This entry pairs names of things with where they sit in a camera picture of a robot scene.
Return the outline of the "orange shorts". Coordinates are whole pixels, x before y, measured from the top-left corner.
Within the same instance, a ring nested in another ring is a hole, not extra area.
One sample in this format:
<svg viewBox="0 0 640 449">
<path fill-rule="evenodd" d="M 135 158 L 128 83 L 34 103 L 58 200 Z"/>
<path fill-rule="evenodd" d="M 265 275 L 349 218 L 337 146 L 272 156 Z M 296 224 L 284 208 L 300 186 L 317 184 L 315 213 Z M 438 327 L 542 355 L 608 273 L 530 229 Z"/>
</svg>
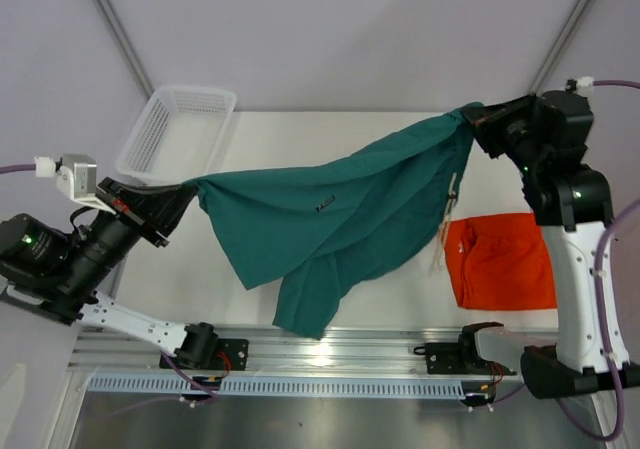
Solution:
<svg viewBox="0 0 640 449">
<path fill-rule="evenodd" d="M 531 213 L 455 220 L 449 225 L 444 251 L 460 308 L 533 311 L 557 307 L 550 257 Z"/>
</svg>

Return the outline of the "green shorts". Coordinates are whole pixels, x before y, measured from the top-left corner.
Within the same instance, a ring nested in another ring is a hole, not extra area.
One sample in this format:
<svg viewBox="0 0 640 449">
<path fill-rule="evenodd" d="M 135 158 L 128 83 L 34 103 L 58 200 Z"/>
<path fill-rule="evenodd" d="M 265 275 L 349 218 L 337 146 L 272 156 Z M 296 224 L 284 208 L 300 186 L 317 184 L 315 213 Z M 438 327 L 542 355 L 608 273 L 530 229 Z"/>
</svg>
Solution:
<svg viewBox="0 0 640 449">
<path fill-rule="evenodd" d="M 438 234 L 473 142 L 455 109 L 323 165 L 190 186 L 243 286 L 279 283 L 274 325 L 318 339 L 354 286 L 400 268 Z"/>
</svg>

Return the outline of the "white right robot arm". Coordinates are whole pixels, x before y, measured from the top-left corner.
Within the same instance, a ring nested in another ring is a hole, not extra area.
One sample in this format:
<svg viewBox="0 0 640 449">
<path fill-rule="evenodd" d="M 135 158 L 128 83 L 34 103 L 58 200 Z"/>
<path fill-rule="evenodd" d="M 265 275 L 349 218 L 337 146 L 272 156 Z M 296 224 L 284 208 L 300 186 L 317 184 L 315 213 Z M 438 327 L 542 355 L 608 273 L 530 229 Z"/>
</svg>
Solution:
<svg viewBox="0 0 640 449">
<path fill-rule="evenodd" d="M 622 218 L 613 213 L 606 177 L 582 161 L 594 122 L 587 98 L 556 90 L 462 113 L 482 150 L 507 156 L 521 174 L 551 260 L 558 340 L 482 324 L 458 345 L 458 364 L 475 373 L 498 362 L 520 374 L 538 399 L 638 386 L 639 366 L 621 335 L 611 276 L 610 240 Z"/>
</svg>

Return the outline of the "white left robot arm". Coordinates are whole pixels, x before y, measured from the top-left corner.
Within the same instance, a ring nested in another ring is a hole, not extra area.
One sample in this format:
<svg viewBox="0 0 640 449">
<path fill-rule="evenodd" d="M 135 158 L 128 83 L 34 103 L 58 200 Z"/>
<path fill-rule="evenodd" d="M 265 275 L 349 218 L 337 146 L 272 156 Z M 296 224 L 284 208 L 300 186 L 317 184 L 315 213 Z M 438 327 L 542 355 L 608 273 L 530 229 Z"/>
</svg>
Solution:
<svg viewBox="0 0 640 449">
<path fill-rule="evenodd" d="M 175 323 L 117 303 L 100 284 L 141 240 L 168 244 L 196 189 L 135 187 L 106 178 L 96 217 L 69 233 L 26 214 L 1 224 L 1 274 L 16 291 L 3 301 L 64 325 L 102 327 L 146 341 L 188 369 L 216 359 L 219 337 L 208 323 Z"/>
</svg>

